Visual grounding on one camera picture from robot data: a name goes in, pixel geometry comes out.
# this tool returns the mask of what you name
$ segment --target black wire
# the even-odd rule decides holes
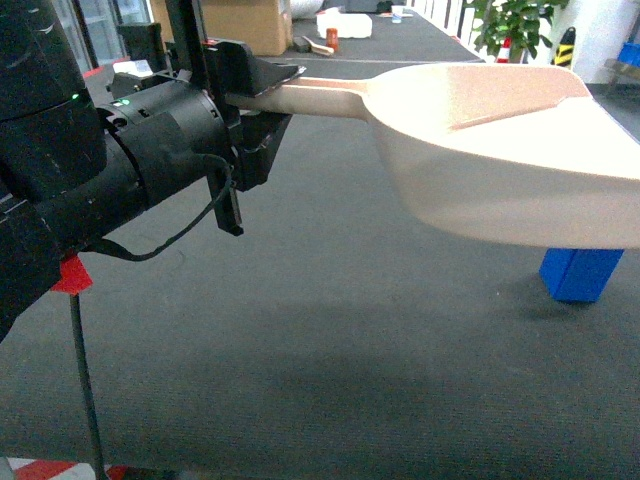
[[[96,416],[96,406],[93,401],[91,390],[91,378],[89,377],[89,365],[87,364],[87,352],[84,345],[84,335],[82,333],[82,317],[80,315],[80,296],[70,295],[71,299],[71,325],[73,327],[73,341],[76,346],[76,363],[78,365],[78,375],[82,386],[82,396],[84,397],[84,410],[87,415],[89,426],[89,436],[91,439],[91,449],[93,451],[93,462],[91,466],[96,474],[97,480],[109,480],[104,468],[104,455],[102,452],[102,442],[100,441],[100,430],[98,430],[98,418]]]
[[[170,237],[169,239],[167,239],[167,241],[164,242],[162,245],[160,245],[158,248],[148,253],[142,253],[142,254],[131,253],[122,245],[112,240],[108,240],[106,238],[98,240],[97,242],[85,248],[84,251],[101,253],[103,255],[109,255],[110,257],[120,258],[122,260],[127,260],[129,262],[144,262],[145,260],[149,260],[153,257],[158,256],[160,253],[164,252],[167,248],[173,245],[176,241],[180,240],[187,233],[193,230],[193,228],[198,223],[200,223],[202,219],[206,217],[207,214],[211,212],[211,210],[213,210],[216,207],[216,205],[229,194],[229,192],[231,191],[231,185],[233,183],[232,176],[231,176],[231,168],[229,167],[229,164],[225,161],[224,158],[219,157],[217,155],[202,155],[202,157],[208,158],[209,160],[213,160],[213,163],[217,164],[216,165],[217,168],[222,168],[226,174],[226,180],[225,180],[224,186],[220,189],[220,192],[218,193],[216,198],[211,200],[211,202],[207,204],[204,210],[202,210],[202,212],[200,212],[200,214],[196,218],[194,218],[193,221],[189,223],[189,225],[184,227],[173,237]]]

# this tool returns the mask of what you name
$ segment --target blue block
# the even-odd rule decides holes
[[[625,43],[618,55],[618,61],[638,66],[640,62],[640,45],[635,43]]]
[[[550,248],[540,265],[549,294],[559,302],[595,302],[624,250]]]

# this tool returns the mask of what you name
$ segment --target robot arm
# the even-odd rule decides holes
[[[61,260],[200,178],[219,227],[243,232],[235,190],[267,180],[290,116],[241,116],[224,97],[258,95],[301,69],[238,42],[204,48],[198,1],[167,6],[190,74],[162,72],[96,108],[50,0],[0,0],[0,341],[59,279]]]

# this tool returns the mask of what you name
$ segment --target green leaves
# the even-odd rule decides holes
[[[547,37],[545,37],[544,35],[540,35],[540,39],[542,40],[542,43],[544,43],[544,46],[547,48],[551,48],[553,47],[553,43],[551,43],[551,40],[549,40]]]
[[[554,7],[565,8],[570,0],[503,0],[494,1],[487,14],[487,0],[470,0],[467,5],[475,8],[474,18],[486,23],[476,30],[481,35],[476,39],[476,48],[487,47],[489,55],[497,55],[506,37],[511,38],[511,48],[527,50],[533,58],[538,55],[538,44],[551,48],[551,41],[540,35],[540,20],[550,25],[553,22]]]

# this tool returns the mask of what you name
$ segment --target scoop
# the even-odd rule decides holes
[[[558,67],[437,64],[299,78],[243,109],[357,118],[406,207],[500,243],[640,247],[640,145]]]
[[[319,43],[312,42],[309,37],[302,37],[307,42],[309,42],[309,47],[313,53],[317,53],[318,55],[324,55],[325,57],[330,57],[335,53],[334,49],[331,47],[325,47],[324,45],[320,45]]]

